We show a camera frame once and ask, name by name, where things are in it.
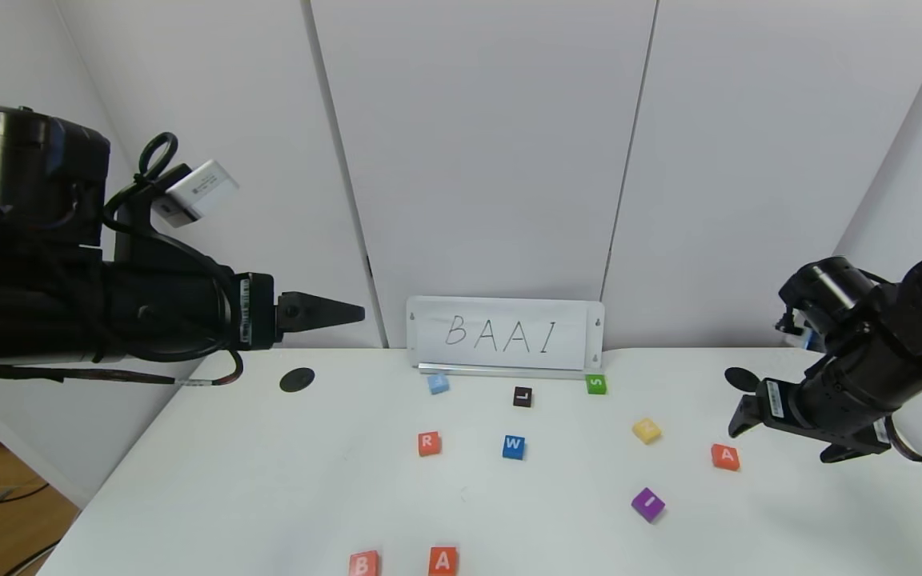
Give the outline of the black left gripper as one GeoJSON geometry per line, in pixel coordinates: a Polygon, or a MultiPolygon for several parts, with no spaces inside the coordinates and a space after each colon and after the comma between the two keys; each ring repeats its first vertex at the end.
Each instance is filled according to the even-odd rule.
{"type": "Polygon", "coordinates": [[[361,323],[366,317],[362,306],[303,292],[284,292],[274,306],[271,276],[236,274],[227,266],[217,270],[228,291],[193,262],[107,265],[103,325],[118,340],[103,346],[103,361],[180,363],[215,351],[266,350],[277,332],[361,323]]]}

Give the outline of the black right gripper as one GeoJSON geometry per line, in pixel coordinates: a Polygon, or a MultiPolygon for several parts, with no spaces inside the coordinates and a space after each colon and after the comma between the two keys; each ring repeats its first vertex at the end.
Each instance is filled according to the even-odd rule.
{"type": "Polygon", "coordinates": [[[897,409],[897,356],[884,344],[863,344],[826,354],[801,382],[765,377],[755,394],[743,394],[728,437],[757,426],[801,435],[830,446],[886,446],[879,422],[897,409]]]}

